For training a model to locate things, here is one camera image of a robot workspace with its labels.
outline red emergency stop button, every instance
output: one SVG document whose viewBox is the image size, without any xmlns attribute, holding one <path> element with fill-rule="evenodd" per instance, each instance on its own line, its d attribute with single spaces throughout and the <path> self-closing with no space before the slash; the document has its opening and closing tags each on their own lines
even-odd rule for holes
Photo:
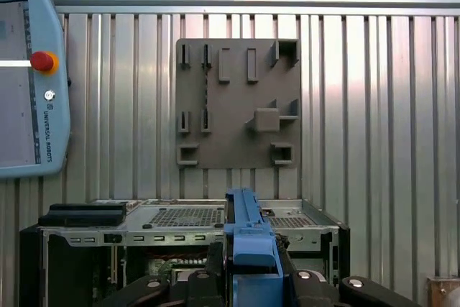
<svg viewBox="0 0 460 307">
<path fill-rule="evenodd" d="M 50 72 L 55 67 L 55 61 L 47 52 L 35 52 L 30 56 L 30 65 L 34 70 Z"/>
</svg>

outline bolt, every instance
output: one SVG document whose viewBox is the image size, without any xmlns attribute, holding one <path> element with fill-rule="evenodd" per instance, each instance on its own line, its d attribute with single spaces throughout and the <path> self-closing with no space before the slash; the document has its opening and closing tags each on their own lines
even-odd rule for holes
<svg viewBox="0 0 460 307">
<path fill-rule="evenodd" d="M 151 280 L 150 282 L 148 282 L 147 287 L 156 288 L 159 285 L 160 285 L 160 282 L 158 282 L 157 280 Z"/>
<path fill-rule="evenodd" d="M 303 280 L 307 280 L 308 278 L 311 277 L 311 275 L 310 275 L 308 272 L 306 272 L 306 271 L 300 271 L 300 272 L 298 273 L 298 276 L 299 276 L 300 278 L 302 278 Z"/>
<path fill-rule="evenodd" d="M 355 288 L 362 288 L 362 282 L 360 280 L 349 280 L 348 283 L 353 285 Z"/>
<path fill-rule="evenodd" d="M 55 96 L 56 96 L 56 93 L 53 90 L 48 90 L 45 92 L 45 95 L 43 95 L 46 101 L 52 101 Z"/>
</svg>

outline ventilation grille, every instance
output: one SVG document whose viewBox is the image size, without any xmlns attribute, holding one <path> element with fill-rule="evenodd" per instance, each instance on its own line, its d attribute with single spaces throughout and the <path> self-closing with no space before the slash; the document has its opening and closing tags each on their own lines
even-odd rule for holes
<svg viewBox="0 0 460 307">
<path fill-rule="evenodd" d="M 303 217 L 269 217 L 268 219 L 273 228 L 303 228 L 312 224 Z"/>
<path fill-rule="evenodd" d="M 160 210 L 150 223 L 157 226 L 213 226 L 221 220 L 222 210 L 175 208 Z"/>
</svg>

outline corrugated metal wall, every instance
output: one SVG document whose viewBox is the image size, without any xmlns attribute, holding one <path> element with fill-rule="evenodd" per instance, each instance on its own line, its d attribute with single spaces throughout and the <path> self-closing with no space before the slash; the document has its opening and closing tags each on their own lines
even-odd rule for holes
<svg viewBox="0 0 460 307">
<path fill-rule="evenodd" d="M 308 198 L 344 220 L 352 272 L 420 303 L 427 275 L 457 274 L 458 19 L 276 13 L 62 15 L 68 162 L 56 176 L 0 183 L 0 306 L 17 299 L 18 231 L 50 204 L 222 198 L 241 185 Z M 300 38 L 299 171 L 178 170 L 180 37 Z"/>
</svg>

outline gray pegboard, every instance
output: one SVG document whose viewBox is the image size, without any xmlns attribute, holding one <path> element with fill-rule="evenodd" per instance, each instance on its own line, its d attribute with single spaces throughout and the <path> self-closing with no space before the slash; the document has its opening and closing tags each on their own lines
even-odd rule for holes
<svg viewBox="0 0 460 307">
<path fill-rule="evenodd" d="M 184 167 L 297 167 L 300 43 L 177 42 L 177 161 Z"/>
</svg>

